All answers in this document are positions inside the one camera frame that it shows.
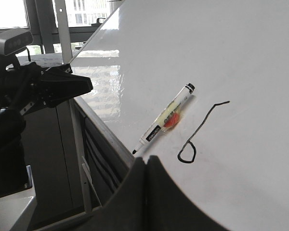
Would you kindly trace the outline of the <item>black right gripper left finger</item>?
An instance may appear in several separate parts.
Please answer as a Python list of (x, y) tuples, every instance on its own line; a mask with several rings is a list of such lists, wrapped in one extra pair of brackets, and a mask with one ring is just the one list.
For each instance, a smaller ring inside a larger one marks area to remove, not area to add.
[(42, 228), (42, 231), (143, 231), (145, 163), (135, 158), (130, 170), (107, 203), (90, 216)]

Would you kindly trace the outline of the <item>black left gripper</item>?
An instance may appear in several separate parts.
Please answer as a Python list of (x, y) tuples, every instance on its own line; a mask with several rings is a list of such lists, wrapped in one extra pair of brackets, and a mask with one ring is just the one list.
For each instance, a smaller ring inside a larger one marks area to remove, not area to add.
[(53, 108), (93, 90), (90, 78), (72, 74), (69, 66), (41, 67), (35, 62), (6, 68), (0, 63), (0, 114), (21, 115)]

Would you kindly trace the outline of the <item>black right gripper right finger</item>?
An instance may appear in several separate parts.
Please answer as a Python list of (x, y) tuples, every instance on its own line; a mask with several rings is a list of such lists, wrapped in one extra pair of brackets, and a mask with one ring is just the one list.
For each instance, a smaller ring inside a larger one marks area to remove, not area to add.
[(157, 156), (146, 165), (149, 231), (225, 231), (179, 189)]

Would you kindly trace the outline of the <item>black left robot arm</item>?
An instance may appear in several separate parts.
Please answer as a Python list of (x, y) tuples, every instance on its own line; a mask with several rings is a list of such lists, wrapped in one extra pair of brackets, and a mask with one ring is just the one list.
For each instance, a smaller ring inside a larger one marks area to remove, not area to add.
[[(88, 77), (73, 75), (69, 65), (43, 68), (36, 63), (6, 70), (0, 66), (0, 196), (24, 186), (21, 133), (24, 114), (83, 95), (93, 89)], [(82, 118), (85, 164), (100, 206), (80, 220), (84, 231), (141, 231), (144, 228), (144, 172), (142, 159), (133, 159), (110, 146), (96, 124)]]

